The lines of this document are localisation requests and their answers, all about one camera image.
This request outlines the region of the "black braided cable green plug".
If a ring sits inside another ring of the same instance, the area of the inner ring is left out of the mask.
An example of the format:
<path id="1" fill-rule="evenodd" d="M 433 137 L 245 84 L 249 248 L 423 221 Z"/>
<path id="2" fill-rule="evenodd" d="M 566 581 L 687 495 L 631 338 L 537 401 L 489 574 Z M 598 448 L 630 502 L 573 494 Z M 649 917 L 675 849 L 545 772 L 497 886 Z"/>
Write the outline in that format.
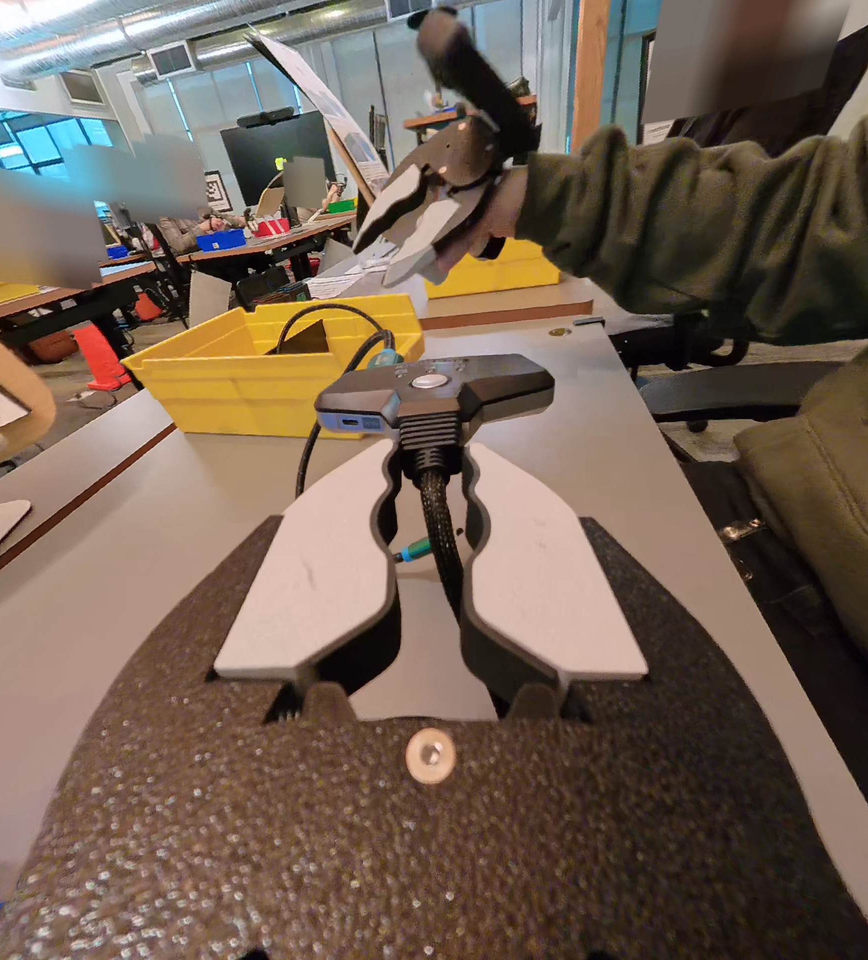
<path id="1" fill-rule="evenodd" d="M 404 355 L 396 349 L 394 334 L 387 329 L 375 330 L 361 342 L 343 369 L 348 377 L 373 370 L 388 371 L 404 363 Z"/>
<path id="2" fill-rule="evenodd" d="M 305 492 L 308 478 L 308 466 L 321 431 L 322 427 L 320 423 L 315 421 L 310 433 L 307 436 L 298 461 L 295 498 L 299 498 Z M 416 560 L 431 556 L 432 553 L 433 548 L 430 539 L 428 537 L 424 537 L 408 544 L 403 548 L 395 550 L 392 553 L 392 558 L 396 564 L 412 563 Z"/>

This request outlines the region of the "silver ceiling duct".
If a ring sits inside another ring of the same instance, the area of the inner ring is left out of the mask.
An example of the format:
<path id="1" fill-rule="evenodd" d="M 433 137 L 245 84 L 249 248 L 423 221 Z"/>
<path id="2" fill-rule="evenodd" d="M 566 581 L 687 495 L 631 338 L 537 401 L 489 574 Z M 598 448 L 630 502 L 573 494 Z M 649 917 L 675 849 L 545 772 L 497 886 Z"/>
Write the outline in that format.
<path id="1" fill-rule="evenodd" d="M 387 2 L 0 2 L 0 70 L 22 79 L 117 61 L 170 42 L 335 8 L 361 25 Z"/>

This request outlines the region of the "tilted document board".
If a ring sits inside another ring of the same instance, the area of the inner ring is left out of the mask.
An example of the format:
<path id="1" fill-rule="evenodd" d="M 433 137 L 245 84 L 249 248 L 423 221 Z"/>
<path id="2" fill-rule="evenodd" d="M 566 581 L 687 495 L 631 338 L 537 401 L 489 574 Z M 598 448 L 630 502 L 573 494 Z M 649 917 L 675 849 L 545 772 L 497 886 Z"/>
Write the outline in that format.
<path id="1" fill-rule="evenodd" d="M 258 30 L 248 30 L 245 41 L 297 87 L 321 114 L 359 195 L 371 207 L 389 174 L 368 134 L 295 49 Z"/>

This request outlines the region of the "wooden post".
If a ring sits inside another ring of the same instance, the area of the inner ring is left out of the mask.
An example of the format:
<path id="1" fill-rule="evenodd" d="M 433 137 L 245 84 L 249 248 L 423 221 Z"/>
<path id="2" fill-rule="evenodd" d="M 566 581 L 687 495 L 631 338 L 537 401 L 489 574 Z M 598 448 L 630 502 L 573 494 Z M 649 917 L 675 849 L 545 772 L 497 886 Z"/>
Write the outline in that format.
<path id="1" fill-rule="evenodd" d="M 577 153 L 600 125 L 611 1 L 578 1 L 570 150 Z"/>

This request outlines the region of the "wooden background desk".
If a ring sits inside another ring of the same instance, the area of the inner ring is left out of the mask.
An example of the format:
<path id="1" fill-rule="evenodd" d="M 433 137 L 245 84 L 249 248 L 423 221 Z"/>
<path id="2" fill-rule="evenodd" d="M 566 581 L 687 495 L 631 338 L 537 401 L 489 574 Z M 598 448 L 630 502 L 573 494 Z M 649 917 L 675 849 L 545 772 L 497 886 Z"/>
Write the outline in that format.
<path id="1" fill-rule="evenodd" d="M 313 276 L 310 257 L 320 254 L 329 237 L 346 234 L 355 222 L 354 211 L 330 214 L 284 234 L 254 237 L 242 246 L 226 249 L 199 249 L 178 256 L 176 261 L 191 271 L 232 282 L 245 277 L 249 270 L 263 272 L 270 265 L 288 264 L 295 280 L 303 281 Z"/>

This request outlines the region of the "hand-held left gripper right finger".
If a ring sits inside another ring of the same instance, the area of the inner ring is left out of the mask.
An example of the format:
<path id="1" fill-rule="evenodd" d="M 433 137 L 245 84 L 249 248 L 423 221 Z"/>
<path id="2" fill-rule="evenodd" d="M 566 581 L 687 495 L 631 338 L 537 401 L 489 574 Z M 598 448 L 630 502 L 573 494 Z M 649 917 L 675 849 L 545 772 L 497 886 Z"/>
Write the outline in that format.
<path id="1" fill-rule="evenodd" d="M 648 665 L 580 517 L 481 442 L 464 450 L 461 652 L 487 688 L 639 681 Z"/>

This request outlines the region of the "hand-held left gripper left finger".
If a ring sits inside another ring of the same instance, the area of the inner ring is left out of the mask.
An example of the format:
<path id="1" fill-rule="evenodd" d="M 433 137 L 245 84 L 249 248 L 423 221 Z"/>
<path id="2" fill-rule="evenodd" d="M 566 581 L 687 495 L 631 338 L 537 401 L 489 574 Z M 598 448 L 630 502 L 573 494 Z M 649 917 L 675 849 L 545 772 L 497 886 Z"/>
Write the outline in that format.
<path id="1" fill-rule="evenodd" d="M 389 545 L 402 472 L 391 438 L 325 474 L 279 518 L 213 670 L 227 680 L 363 689 L 397 658 L 402 615 Z"/>

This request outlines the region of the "black adapter hub with cable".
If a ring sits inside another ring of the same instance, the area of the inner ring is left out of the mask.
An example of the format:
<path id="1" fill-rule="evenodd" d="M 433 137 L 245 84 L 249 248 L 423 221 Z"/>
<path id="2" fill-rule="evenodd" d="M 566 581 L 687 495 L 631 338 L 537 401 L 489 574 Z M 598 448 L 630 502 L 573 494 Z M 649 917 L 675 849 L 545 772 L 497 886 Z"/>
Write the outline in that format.
<path id="1" fill-rule="evenodd" d="M 315 400 L 319 430 L 392 435 L 402 473 L 418 491 L 441 587 L 456 619 L 463 567 L 448 486 L 462 472 L 465 445 L 483 424 L 545 410 L 554 390 L 546 368 L 508 353 L 350 368 Z"/>

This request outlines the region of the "grey flat panel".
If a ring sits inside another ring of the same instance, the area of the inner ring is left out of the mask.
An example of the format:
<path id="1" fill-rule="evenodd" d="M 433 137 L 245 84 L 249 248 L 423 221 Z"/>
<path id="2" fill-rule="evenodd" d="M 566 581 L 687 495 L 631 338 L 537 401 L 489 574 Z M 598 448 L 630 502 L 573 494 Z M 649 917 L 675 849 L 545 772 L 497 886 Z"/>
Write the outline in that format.
<path id="1" fill-rule="evenodd" d="M 232 294 L 231 282 L 201 270 L 192 270 L 188 286 L 188 329 L 228 312 Z"/>

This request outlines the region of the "wooden document board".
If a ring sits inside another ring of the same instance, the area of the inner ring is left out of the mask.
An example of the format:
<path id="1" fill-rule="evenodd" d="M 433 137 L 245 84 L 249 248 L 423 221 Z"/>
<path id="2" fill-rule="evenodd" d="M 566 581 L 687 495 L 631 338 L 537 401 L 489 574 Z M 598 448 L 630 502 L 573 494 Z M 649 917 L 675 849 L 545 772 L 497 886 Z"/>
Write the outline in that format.
<path id="1" fill-rule="evenodd" d="M 3 428 L 0 464 L 44 438 L 56 418 L 56 403 L 44 381 L 0 342 L 0 387 L 25 404 L 30 412 Z"/>

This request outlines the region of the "grey desk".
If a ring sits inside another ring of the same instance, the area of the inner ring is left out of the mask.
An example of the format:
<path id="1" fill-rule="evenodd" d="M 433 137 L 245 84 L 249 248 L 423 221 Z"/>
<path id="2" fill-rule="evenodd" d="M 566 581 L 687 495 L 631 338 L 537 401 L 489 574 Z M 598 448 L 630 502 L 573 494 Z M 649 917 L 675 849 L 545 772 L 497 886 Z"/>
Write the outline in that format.
<path id="1" fill-rule="evenodd" d="M 768 718 L 868 919 L 868 804 L 601 326 L 428 335 L 434 357 L 518 353 L 544 413 L 477 439 L 596 520 L 729 657 Z M 0 480 L 32 514 L 0 554 L 0 897 L 90 716 L 157 624 L 294 490 L 302 442 L 185 435 L 143 391 Z"/>

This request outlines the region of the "orange traffic cone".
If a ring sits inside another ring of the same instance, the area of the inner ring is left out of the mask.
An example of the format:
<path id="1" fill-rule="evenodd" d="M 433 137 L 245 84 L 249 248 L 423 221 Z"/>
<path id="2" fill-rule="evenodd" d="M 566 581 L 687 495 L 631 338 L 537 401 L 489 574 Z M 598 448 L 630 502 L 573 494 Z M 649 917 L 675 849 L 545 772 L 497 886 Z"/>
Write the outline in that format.
<path id="1" fill-rule="evenodd" d="M 88 390 L 114 393 L 132 382 L 128 369 L 94 323 L 74 327 L 72 335 L 92 377 L 87 384 Z"/>

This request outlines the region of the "black monitor screen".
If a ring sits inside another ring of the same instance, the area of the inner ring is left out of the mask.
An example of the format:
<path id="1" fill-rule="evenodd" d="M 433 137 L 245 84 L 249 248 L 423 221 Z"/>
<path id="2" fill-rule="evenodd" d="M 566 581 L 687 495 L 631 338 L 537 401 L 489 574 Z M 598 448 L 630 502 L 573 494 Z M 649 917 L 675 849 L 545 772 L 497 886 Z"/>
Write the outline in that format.
<path id="1" fill-rule="evenodd" d="M 321 160 L 327 181 L 335 167 L 327 127 L 320 112 L 311 110 L 261 126 L 233 126 L 220 131 L 231 170 L 247 206 L 260 201 L 262 191 L 296 158 Z"/>

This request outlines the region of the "black office chair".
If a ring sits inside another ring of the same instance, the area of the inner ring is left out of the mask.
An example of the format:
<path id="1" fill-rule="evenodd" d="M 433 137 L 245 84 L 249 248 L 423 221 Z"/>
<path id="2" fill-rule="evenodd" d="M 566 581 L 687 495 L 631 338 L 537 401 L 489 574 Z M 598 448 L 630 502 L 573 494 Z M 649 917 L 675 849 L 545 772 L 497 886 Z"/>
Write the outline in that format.
<path id="1" fill-rule="evenodd" d="M 769 423 L 795 416 L 812 388 L 843 362 L 744 364 L 750 342 L 717 335 L 702 311 L 610 333 L 624 368 L 657 424 Z"/>

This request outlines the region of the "loose paper sheets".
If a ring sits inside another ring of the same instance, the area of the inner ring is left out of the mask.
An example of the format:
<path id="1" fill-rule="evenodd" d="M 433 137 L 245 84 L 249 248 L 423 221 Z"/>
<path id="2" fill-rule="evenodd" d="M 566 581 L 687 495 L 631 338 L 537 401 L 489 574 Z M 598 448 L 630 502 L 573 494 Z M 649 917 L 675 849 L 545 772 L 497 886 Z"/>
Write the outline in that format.
<path id="1" fill-rule="evenodd" d="M 344 297 L 373 296 L 385 293 L 384 277 L 392 254 L 353 258 L 332 268 L 324 275 L 309 278 L 306 287 L 314 301 L 341 300 Z"/>

